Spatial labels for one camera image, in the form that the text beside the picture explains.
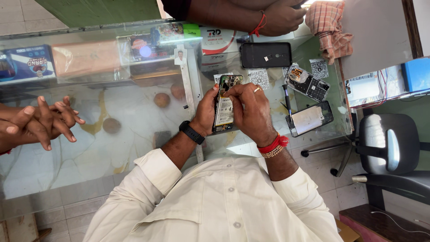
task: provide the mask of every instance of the white shirt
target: white shirt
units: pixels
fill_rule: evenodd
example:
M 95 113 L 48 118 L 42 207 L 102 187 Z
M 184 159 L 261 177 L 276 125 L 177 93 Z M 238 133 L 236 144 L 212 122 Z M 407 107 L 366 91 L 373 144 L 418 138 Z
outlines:
M 205 161 L 184 175 L 161 149 L 135 163 L 84 242 L 342 242 L 317 185 L 300 168 L 272 182 L 251 157 Z
M 186 65 L 187 58 L 183 57 L 182 60 L 179 57 L 175 58 L 175 65 Z

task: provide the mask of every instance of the checkered cloth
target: checkered cloth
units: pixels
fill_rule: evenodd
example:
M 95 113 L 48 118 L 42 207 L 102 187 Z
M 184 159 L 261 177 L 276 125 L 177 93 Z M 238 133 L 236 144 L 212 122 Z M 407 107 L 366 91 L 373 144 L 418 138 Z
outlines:
M 352 54 L 352 34 L 342 33 L 342 13 L 345 2 L 314 2 L 306 13 L 306 25 L 310 31 L 319 37 L 322 56 L 329 60 L 329 65 L 335 62 L 335 58 Z

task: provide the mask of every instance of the black smartwatch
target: black smartwatch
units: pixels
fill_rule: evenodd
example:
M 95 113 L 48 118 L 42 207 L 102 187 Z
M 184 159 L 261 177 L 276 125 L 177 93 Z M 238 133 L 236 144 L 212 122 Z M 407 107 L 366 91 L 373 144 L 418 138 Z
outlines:
M 179 126 L 179 131 L 184 132 L 186 135 L 188 135 L 190 139 L 192 139 L 197 144 L 201 145 L 205 140 L 205 137 L 202 137 L 199 133 L 197 133 L 194 129 L 192 129 L 189 126 L 189 124 L 190 122 L 188 120 L 182 122 L 182 124 Z

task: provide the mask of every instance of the red thread bracelet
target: red thread bracelet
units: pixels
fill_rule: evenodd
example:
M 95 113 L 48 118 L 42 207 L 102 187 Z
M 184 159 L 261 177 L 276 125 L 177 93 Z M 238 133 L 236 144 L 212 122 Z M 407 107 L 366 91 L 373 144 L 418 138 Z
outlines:
M 0 155 L 4 155 L 4 154 L 10 154 L 12 152 L 12 149 L 5 151 L 5 152 L 0 152 Z
M 249 35 L 253 35 L 255 34 L 257 37 L 260 37 L 260 34 L 258 33 L 258 30 L 263 28 L 266 24 L 267 24 L 267 18 L 266 15 L 264 14 L 263 10 L 260 10 L 260 12 L 263 13 L 263 17 L 260 20 L 260 23 L 258 24 L 258 26 L 250 33 L 248 33 Z
M 271 145 L 266 146 L 266 147 L 262 147 L 262 148 L 257 146 L 257 148 L 261 154 L 265 154 L 265 153 L 269 153 L 270 151 L 274 150 L 276 148 L 276 146 L 278 146 L 278 145 L 280 145 L 282 147 L 287 146 L 288 142 L 289 142 L 288 137 L 280 136 L 278 134 L 278 136 L 276 137 L 276 139 L 273 141 L 273 143 Z

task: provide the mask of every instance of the chair caster wheel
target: chair caster wheel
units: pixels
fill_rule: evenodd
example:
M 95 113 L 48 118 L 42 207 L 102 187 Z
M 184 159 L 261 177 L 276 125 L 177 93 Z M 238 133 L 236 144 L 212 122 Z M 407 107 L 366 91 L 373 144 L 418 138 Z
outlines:
M 338 174 L 338 170 L 336 169 L 331 169 L 330 173 L 335 177 Z
M 301 156 L 303 156 L 303 157 L 308 157 L 309 156 L 309 150 L 302 150 L 301 152 L 300 152 L 300 154 L 301 154 Z

